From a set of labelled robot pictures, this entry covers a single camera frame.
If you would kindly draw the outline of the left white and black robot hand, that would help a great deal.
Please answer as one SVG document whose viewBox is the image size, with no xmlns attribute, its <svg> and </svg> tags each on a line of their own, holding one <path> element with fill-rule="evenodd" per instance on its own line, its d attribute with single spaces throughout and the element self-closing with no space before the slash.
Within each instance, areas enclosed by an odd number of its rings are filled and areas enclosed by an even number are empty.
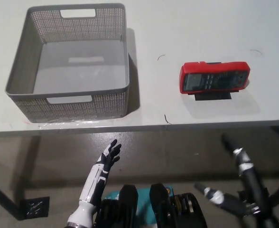
<svg viewBox="0 0 279 228">
<path fill-rule="evenodd" d="M 101 156 L 95 164 L 101 171 L 101 177 L 108 178 L 111 167 L 120 159 L 120 151 L 121 144 L 117 144 L 117 139 L 114 139 L 101 153 Z"/>
</svg>

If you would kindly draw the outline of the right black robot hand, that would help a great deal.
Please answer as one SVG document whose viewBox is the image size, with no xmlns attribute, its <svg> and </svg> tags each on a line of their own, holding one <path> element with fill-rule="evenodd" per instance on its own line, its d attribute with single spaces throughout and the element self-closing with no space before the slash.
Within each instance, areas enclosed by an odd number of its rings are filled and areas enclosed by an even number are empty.
<svg viewBox="0 0 279 228">
<path fill-rule="evenodd" d="M 230 136 L 222 134 L 222 143 L 227 152 L 235 159 L 239 174 L 253 168 L 253 163 L 243 147 L 239 146 Z"/>
</svg>

